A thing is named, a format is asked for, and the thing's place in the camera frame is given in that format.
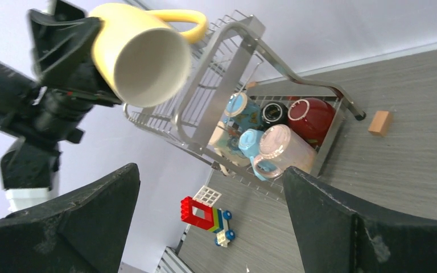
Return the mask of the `pale pink marbled mug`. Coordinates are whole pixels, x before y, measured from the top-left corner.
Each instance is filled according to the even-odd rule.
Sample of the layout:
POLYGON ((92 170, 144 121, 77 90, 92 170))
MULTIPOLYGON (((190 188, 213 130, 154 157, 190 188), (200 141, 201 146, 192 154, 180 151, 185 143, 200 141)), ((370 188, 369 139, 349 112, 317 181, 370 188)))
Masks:
POLYGON ((252 161, 254 170, 272 179, 280 176, 288 167, 296 167, 310 173, 317 152, 286 125, 274 125, 259 140, 259 154, 252 161))

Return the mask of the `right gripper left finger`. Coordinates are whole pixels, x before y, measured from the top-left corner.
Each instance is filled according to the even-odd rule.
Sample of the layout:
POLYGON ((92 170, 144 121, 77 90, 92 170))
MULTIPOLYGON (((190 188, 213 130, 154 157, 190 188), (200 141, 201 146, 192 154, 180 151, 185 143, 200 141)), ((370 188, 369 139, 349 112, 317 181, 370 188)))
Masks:
POLYGON ((0 219, 0 272, 117 272, 140 188, 129 163, 0 219))

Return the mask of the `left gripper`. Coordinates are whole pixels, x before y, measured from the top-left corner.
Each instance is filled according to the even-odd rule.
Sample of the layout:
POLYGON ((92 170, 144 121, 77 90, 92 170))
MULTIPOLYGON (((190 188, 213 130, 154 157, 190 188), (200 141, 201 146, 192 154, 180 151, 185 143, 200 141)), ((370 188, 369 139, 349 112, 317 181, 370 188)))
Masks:
POLYGON ((78 144, 78 125, 94 106, 122 104, 90 61, 102 23, 67 1, 51 1, 50 13, 30 9, 27 19, 41 84, 0 62, 0 131, 42 145, 78 144))

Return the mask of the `yellow cup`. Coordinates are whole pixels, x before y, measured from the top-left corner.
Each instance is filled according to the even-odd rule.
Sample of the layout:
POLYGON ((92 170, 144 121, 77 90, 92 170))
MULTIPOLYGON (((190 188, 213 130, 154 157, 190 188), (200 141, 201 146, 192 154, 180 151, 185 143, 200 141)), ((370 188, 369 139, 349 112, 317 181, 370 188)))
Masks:
POLYGON ((191 45, 209 26, 199 11, 124 3, 99 5, 89 16, 102 23, 91 49, 95 67, 122 102, 142 108, 181 91, 191 72, 191 45))

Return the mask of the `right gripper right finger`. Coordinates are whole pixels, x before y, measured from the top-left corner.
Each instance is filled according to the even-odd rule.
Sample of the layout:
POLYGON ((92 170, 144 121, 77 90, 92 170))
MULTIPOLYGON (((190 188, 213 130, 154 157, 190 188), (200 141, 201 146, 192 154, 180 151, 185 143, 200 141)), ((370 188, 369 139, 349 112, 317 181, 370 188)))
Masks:
POLYGON ((437 220, 379 206, 296 167, 283 189, 305 272, 437 272, 437 220))

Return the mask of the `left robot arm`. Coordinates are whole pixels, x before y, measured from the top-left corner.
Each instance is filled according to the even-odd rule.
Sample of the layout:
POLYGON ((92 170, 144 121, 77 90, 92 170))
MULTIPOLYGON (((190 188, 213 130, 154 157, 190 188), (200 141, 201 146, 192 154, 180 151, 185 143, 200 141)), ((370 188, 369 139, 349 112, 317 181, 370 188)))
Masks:
POLYGON ((15 142, 0 159, 10 211, 57 196, 63 140, 78 144, 79 123, 94 106, 122 101, 93 63, 91 47, 102 22, 68 1, 31 9, 32 80, 0 62, 0 131, 15 142))

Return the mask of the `light blue mug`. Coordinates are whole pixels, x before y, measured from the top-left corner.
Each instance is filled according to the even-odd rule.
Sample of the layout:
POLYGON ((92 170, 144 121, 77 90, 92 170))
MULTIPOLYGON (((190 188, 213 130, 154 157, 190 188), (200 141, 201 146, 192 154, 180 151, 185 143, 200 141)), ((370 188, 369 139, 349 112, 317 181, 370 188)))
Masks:
POLYGON ((254 158, 259 154, 259 141, 264 131, 248 129, 239 138, 238 148, 242 153, 250 160, 253 172, 260 180, 267 180, 257 172, 257 169, 253 166, 254 158))

